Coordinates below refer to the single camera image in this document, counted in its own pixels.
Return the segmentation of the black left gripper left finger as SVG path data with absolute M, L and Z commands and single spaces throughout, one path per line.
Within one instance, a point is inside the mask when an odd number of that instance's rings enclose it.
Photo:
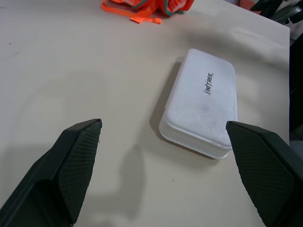
M 0 209 L 0 227 L 73 227 L 91 181 L 101 119 L 65 129 Z

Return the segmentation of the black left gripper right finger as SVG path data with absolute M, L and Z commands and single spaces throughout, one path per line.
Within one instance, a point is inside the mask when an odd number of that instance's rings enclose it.
M 303 159 L 276 133 L 226 124 L 241 181 L 266 227 L 303 227 Z

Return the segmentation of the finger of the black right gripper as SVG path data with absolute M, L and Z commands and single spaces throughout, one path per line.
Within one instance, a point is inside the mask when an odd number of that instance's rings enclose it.
M 289 0 L 258 0 L 250 11 L 260 11 L 260 15 L 280 24 L 296 24 L 303 21 L 303 0 L 291 3 L 278 9 L 282 2 Z

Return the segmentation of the white plastic case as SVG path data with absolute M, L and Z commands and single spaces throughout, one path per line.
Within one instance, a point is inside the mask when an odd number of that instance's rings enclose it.
M 161 135 L 214 159 L 232 149 L 226 131 L 237 120 L 234 67 L 208 53 L 189 49 L 159 123 Z

